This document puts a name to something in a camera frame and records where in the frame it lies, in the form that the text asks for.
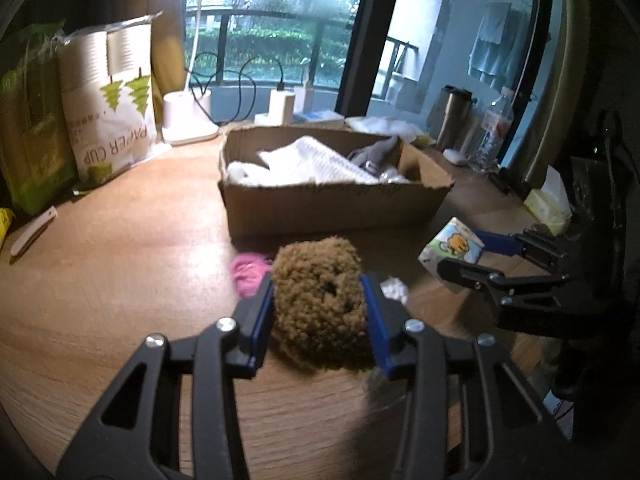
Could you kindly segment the cartoon tissue pack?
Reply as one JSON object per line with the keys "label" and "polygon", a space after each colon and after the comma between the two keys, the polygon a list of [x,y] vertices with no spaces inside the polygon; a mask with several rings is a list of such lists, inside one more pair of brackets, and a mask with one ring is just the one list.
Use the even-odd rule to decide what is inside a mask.
{"label": "cartoon tissue pack", "polygon": [[462,287],[446,282],[437,273],[437,265],[445,258],[453,258],[465,263],[478,263],[485,244],[462,221],[452,217],[421,250],[418,260],[450,292],[457,294]]}

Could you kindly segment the brown fuzzy plush toy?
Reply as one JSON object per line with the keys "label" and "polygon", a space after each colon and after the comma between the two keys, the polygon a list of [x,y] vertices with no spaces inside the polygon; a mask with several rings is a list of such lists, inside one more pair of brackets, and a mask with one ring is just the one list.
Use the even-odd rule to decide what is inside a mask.
{"label": "brown fuzzy plush toy", "polygon": [[331,236],[279,249],[271,268],[273,337],[303,370],[370,370],[374,357],[361,259]]}

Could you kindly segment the white knitted cloth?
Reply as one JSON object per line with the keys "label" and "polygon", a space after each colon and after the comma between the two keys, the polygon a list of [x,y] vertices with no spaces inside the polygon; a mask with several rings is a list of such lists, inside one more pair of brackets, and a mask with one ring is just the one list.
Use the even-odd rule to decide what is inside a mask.
{"label": "white knitted cloth", "polygon": [[302,136],[272,151],[259,151],[257,156],[276,185],[378,184],[378,178],[312,136]]}

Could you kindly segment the yellow tissue pack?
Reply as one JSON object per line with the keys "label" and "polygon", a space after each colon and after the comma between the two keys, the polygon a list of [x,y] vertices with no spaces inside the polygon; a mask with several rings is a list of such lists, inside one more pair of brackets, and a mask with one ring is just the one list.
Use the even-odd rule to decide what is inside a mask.
{"label": "yellow tissue pack", "polygon": [[563,234],[570,225],[570,201],[561,175],[551,166],[542,187],[529,192],[524,206],[554,236]]}

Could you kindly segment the white earbuds case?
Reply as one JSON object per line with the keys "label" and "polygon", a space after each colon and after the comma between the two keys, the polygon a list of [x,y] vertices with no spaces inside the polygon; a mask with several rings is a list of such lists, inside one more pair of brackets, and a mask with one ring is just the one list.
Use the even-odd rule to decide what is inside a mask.
{"label": "white earbuds case", "polygon": [[469,162],[469,159],[466,156],[456,150],[453,150],[452,148],[447,148],[445,151],[443,151],[442,156],[444,156],[444,159],[446,159],[446,161],[451,165],[457,167],[464,167]]}

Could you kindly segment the clear water bottle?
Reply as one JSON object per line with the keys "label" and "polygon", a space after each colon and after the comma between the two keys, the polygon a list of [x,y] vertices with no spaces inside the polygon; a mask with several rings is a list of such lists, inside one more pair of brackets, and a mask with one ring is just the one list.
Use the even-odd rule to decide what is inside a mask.
{"label": "clear water bottle", "polygon": [[494,166],[513,122],[513,97],[514,91],[503,87],[498,99],[486,108],[480,121],[480,143],[471,158],[471,167],[475,171],[486,172]]}

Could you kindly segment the steel travel mug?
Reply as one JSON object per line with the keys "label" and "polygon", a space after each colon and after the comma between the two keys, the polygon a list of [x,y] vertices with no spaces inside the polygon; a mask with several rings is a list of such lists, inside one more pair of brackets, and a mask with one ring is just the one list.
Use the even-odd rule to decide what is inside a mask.
{"label": "steel travel mug", "polygon": [[452,148],[474,104],[472,92],[446,84],[440,89],[426,120],[426,133],[436,150]]}

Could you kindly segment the grey sock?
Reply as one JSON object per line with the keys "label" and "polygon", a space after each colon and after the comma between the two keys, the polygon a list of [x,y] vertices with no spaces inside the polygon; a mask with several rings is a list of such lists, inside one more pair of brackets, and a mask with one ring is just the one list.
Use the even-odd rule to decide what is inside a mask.
{"label": "grey sock", "polygon": [[373,177],[379,177],[388,166],[390,155],[400,142],[398,136],[378,140],[373,144],[352,151],[347,159],[355,166],[367,171]]}

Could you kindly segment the white cloth packet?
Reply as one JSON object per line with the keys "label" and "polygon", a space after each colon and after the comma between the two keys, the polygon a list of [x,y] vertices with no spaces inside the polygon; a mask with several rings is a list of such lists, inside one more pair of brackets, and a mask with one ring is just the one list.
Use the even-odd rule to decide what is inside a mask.
{"label": "white cloth packet", "polygon": [[421,128],[400,119],[378,116],[349,117],[344,120],[344,123],[352,131],[375,136],[398,136],[400,140],[418,148],[435,144],[435,141]]}

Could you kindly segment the hanging blue towel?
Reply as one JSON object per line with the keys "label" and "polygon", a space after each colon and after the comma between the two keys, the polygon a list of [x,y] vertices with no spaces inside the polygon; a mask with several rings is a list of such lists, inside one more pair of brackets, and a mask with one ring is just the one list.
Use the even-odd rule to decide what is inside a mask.
{"label": "hanging blue towel", "polygon": [[508,2],[490,2],[480,21],[469,57],[468,74],[500,91],[515,89],[520,70],[529,15]]}

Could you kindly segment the white folded towel in box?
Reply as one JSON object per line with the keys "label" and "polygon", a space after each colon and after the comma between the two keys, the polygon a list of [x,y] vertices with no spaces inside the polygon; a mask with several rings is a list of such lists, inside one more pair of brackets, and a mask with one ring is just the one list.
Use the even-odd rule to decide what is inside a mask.
{"label": "white folded towel in box", "polygon": [[257,188],[274,188],[278,186],[278,179],[268,169],[252,162],[239,162],[235,160],[227,166],[228,180],[230,183]]}

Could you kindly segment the white charger adapter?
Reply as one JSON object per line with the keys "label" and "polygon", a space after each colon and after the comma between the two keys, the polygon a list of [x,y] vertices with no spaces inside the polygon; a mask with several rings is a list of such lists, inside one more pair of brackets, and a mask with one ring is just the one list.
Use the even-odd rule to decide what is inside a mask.
{"label": "white charger adapter", "polygon": [[314,102],[314,88],[312,88],[309,68],[304,71],[302,83],[294,88],[294,93],[294,113],[297,115],[310,113],[312,102]]}

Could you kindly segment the cardboard box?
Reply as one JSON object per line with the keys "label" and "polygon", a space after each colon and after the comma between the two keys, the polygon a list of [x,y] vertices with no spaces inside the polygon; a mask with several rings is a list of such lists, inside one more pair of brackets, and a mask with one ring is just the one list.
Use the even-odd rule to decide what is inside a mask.
{"label": "cardboard box", "polygon": [[329,233],[428,221],[454,187],[454,178],[445,169],[404,141],[390,153],[390,163],[408,179],[406,183],[246,186],[231,180],[232,162],[265,166],[259,152],[284,148],[303,136],[344,156],[383,139],[349,130],[293,126],[230,131],[219,155],[218,186],[231,237]]}

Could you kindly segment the yellow packet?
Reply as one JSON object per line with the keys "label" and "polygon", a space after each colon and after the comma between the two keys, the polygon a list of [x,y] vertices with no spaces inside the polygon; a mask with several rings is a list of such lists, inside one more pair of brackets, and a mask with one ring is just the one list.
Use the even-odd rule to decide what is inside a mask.
{"label": "yellow packet", "polygon": [[10,208],[0,208],[0,247],[6,240],[14,218],[14,212]]}

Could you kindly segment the green paper cup bag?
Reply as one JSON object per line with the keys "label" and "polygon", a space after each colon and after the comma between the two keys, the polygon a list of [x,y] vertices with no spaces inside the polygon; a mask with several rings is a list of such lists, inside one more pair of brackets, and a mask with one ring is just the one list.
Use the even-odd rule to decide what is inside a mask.
{"label": "green paper cup bag", "polygon": [[58,69],[62,27],[32,24],[1,43],[1,174],[29,216],[77,180]]}

